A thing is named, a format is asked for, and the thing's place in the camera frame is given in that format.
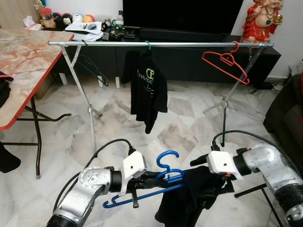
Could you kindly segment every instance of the black cloth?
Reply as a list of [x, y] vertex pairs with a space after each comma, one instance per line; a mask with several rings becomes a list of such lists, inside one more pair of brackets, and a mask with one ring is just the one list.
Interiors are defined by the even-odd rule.
[[14, 169], [17, 169], [20, 164], [21, 160], [9, 153], [0, 142], [0, 171], [3, 173], [8, 173]]
[[206, 166], [185, 170], [187, 187], [164, 193], [155, 215], [165, 227], [194, 227], [202, 210], [210, 209], [225, 180]]
[[124, 84], [131, 81], [131, 114], [145, 123], [145, 133], [149, 134], [158, 111], [167, 113], [167, 82], [151, 52], [127, 52], [121, 81]]
[[0, 108], [6, 102], [9, 97], [10, 88], [8, 81], [12, 81], [12, 77], [8, 77], [6, 74], [0, 71]]

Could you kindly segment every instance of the metal clothes rail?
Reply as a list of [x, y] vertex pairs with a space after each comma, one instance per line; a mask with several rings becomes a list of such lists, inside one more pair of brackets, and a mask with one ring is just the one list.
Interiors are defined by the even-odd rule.
[[[65, 57], [65, 60], [71, 70], [72, 76], [74, 77], [74, 80], [79, 88], [79, 91], [81, 92], [82, 97], [87, 103], [88, 107], [88, 113], [89, 113], [89, 118], [90, 118], [90, 128], [91, 128], [91, 135], [92, 135], [92, 141], [93, 141], [93, 147], [94, 150], [97, 150], [96, 146], [96, 136], [95, 136], [95, 129], [94, 129], [94, 118], [93, 118], [93, 113], [96, 113], [100, 116], [102, 116], [102, 113], [98, 112], [96, 109], [93, 108], [93, 105], [90, 103], [88, 100], [85, 91], [79, 82], [78, 76], [74, 70], [74, 65], [77, 62], [78, 55], [80, 53], [81, 47], [82, 46], [114, 46], [114, 47], [121, 47], [121, 46], [141, 46], [141, 47], [237, 47], [236, 43], [145, 43], [145, 42], [78, 42], [78, 41], [59, 41], [59, 42], [48, 42], [49, 45], [54, 46], [60, 46], [62, 53]], [[73, 57], [73, 59], [70, 59], [66, 47], [68, 46], [77, 46], [76, 53]], [[247, 47], [249, 48], [249, 63], [248, 66], [245, 68], [245, 72], [248, 73], [249, 70], [252, 68], [254, 63], [257, 61], [258, 57], [264, 50], [264, 48], [267, 47], [273, 47], [274, 44], [251, 44], [251, 43], [239, 43], [239, 47]], [[253, 55], [252, 49], [257, 48], [258, 51]], [[240, 84], [239, 81], [235, 83], [231, 91], [229, 92], [228, 96], [224, 99], [222, 99], [221, 103], [216, 104], [207, 110], [204, 111], [208, 112], [216, 107], [219, 107], [220, 105], [223, 107], [223, 131], [225, 131], [225, 122], [226, 122], [226, 109], [228, 107], [228, 101], [231, 99], [231, 96], [235, 92], [236, 87]]]

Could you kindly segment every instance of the red figurine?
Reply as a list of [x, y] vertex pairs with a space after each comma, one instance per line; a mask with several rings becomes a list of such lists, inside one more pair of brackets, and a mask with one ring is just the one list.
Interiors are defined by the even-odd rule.
[[274, 34], [276, 27], [282, 23], [279, 15], [284, 0], [254, 0], [255, 5], [247, 11], [244, 31], [240, 42], [269, 43], [269, 33]]

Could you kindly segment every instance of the brown sofa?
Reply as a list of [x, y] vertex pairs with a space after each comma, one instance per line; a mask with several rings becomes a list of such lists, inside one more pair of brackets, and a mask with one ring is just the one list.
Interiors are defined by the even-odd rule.
[[303, 122], [301, 74], [289, 79], [271, 104], [264, 126], [282, 143], [284, 151], [303, 175]]

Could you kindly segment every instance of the black tv screen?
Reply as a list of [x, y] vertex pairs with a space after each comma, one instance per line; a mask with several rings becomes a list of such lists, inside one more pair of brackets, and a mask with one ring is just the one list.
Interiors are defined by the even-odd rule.
[[123, 0], [124, 26], [230, 34], [243, 0]]

